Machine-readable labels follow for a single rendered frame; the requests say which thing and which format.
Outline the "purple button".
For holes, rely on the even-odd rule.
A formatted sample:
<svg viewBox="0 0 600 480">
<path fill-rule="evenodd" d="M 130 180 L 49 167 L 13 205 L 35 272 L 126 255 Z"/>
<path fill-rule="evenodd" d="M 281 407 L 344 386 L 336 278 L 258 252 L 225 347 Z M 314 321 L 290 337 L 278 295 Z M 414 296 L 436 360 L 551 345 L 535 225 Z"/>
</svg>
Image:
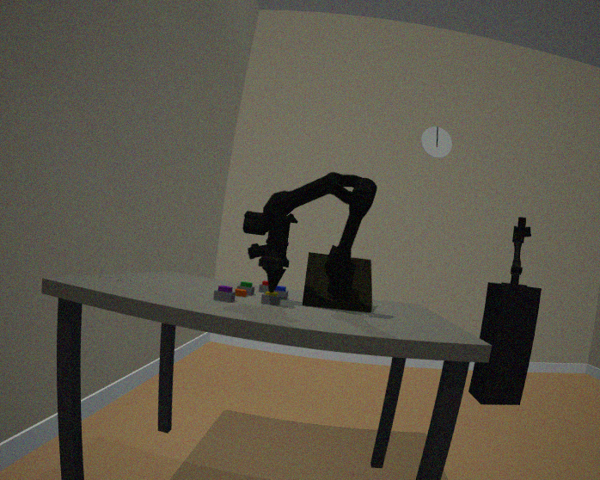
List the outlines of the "purple button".
<svg viewBox="0 0 600 480">
<path fill-rule="evenodd" d="M 229 286 L 218 286 L 218 289 L 214 291 L 214 300 L 231 303 L 235 301 L 236 293 L 232 292 L 233 287 Z"/>
</svg>

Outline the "blue button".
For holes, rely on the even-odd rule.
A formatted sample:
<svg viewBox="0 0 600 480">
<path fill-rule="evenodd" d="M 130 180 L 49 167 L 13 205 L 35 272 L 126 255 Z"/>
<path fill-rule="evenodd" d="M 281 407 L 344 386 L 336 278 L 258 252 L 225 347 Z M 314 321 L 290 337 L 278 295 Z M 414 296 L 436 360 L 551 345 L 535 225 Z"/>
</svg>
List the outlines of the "blue button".
<svg viewBox="0 0 600 480">
<path fill-rule="evenodd" d="M 288 297 L 288 291 L 286 291 L 285 289 L 286 289 L 286 287 L 277 286 L 277 287 L 275 287 L 274 292 L 277 292 L 278 295 L 281 295 L 280 299 L 286 300 Z"/>
</svg>

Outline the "yellow button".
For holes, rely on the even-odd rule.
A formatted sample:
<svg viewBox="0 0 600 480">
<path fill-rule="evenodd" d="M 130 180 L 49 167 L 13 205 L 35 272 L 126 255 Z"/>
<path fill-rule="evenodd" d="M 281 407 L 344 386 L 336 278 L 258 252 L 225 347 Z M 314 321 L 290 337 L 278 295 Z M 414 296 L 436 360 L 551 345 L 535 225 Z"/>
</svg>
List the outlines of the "yellow button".
<svg viewBox="0 0 600 480">
<path fill-rule="evenodd" d="M 268 292 L 262 294 L 261 303 L 264 305 L 275 305 L 278 306 L 280 303 L 280 296 L 277 292 Z"/>
</svg>

